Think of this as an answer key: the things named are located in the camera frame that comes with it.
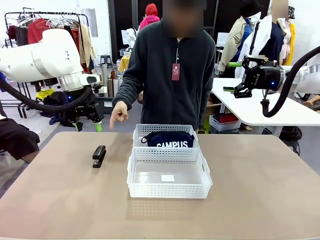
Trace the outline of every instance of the black stool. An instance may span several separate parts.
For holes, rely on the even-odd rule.
[[[101,55],[100,56],[100,67],[102,64],[107,64],[107,68],[112,68],[112,60],[110,55]]]

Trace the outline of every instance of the brown table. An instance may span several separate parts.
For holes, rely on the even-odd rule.
[[[57,134],[0,200],[0,237],[293,239],[320,236],[320,177],[274,136],[199,135],[208,198],[130,198],[130,133]],[[100,169],[92,153],[107,145]]]

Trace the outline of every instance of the white label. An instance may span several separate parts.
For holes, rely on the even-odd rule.
[[[104,107],[105,108],[112,108],[112,102],[111,101],[105,101],[104,102]]]
[[[174,182],[175,176],[174,175],[161,175],[161,182]]]

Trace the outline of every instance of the white plastic basket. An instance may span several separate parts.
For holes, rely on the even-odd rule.
[[[211,115],[209,118],[209,123],[210,126],[214,127],[215,129],[217,129],[219,132],[222,131],[228,131],[228,130],[232,130],[232,129],[238,129],[240,128],[241,125],[241,121],[233,121],[233,122],[228,122],[228,123],[221,123],[218,122],[215,118],[215,115]]]
[[[199,148],[134,147],[127,170],[132,198],[205,199],[213,185]]]
[[[161,125],[161,124],[137,124],[133,131],[133,147],[147,147],[148,143],[142,143],[141,139],[152,132],[158,131],[184,131],[194,136],[193,148],[198,149],[198,137],[191,125]]]

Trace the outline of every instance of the black hose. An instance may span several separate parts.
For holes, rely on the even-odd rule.
[[[26,97],[25,95],[21,94],[19,91],[14,89],[12,86],[7,84],[5,81],[0,80],[0,87],[6,90],[9,94],[11,94],[13,97],[18,99],[22,103],[31,107],[32,109],[36,109],[36,110],[47,112],[47,113],[63,112],[69,109],[74,109],[79,105],[81,105],[92,92],[91,88],[87,87],[85,88],[84,93],[80,97],[78,97],[76,100],[68,104],[65,104],[62,106],[47,106],[47,105],[41,105],[35,102],[34,100]]]
[[[265,117],[271,118],[279,112],[279,110],[282,108],[282,106],[284,105],[288,97],[292,83],[294,82],[294,79],[297,73],[299,72],[300,68],[302,68],[306,64],[306,62],[308,62],[311,58],[313,58],[317,54],[320,54],[320,46],[308,52],[306,55],[300,58],[293,65],[292,69],[290,70],[290,72],[286,77],[282,91],[280,93],[280,97],[271,111],[269,111],[269,103],[268,102],[263,103],[262,101],[262,112]]]

